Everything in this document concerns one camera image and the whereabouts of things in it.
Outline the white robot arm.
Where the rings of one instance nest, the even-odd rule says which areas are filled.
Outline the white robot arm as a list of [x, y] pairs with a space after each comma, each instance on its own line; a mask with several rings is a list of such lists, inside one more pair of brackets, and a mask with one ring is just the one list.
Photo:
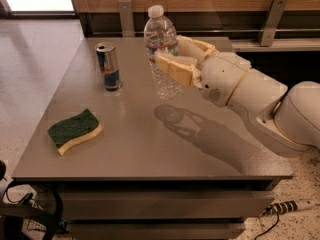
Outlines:
[[162, 72], [238, 114], [250, 134], [278, 155], [293, 157], [320, 149], [318, 83], [304, 81], [289, 88], [234, 52], [185, 36], [179, 36], [177, 44], [177, 55], [167, 49], [155, 52]]

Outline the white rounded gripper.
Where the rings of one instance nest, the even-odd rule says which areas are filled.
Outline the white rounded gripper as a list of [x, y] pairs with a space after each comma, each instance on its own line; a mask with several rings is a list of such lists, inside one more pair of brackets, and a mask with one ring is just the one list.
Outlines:
[[180, 56], [157, 51], [154, 55], [157, 68], [184, 87], [202, 86], [205, 99], [224, 107], [252, 68], [251, 63], [236, 53], [218, 53], [213, 44], [201, 40], [178, 35], [177, 41]]

